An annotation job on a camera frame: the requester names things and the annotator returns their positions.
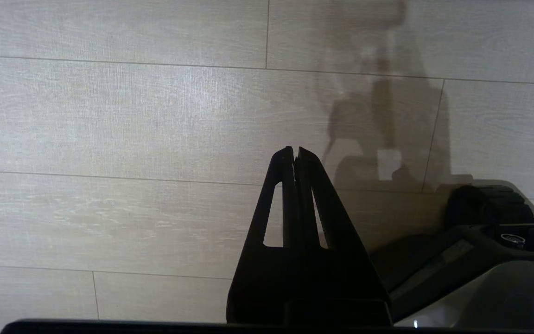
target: black bracket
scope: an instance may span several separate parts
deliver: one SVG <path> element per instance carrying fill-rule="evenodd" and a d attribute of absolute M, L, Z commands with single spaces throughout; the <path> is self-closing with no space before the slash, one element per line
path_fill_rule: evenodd
<path fill-rule="evenodd" d="M 284 247 L 263 245 L 282 183 Z M 327 242 L 320 247 L 314 203 Z M 227 304 L 229 323 L 390 326 L 390 298 L 318 157 L 271 158 Z"/>

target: wheel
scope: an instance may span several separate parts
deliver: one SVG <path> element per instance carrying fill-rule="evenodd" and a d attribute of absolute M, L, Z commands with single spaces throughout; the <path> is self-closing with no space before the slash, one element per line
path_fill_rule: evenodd
<path fill-rule="evenodd" d="M 462 186 L 449 197 L 445 229 L 458 225 L 533 224 L 525 199 L 508 186 Z"/>

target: wooden floor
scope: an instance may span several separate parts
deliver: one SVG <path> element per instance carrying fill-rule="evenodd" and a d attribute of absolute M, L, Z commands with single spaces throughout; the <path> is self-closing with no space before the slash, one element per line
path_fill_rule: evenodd
<path fill-rule="evenodd" d="M 454 184 L 534 205 L 534 2 L 0 0 L 0 329 L 225 321 L 288 145 L 371 250 Z"/>

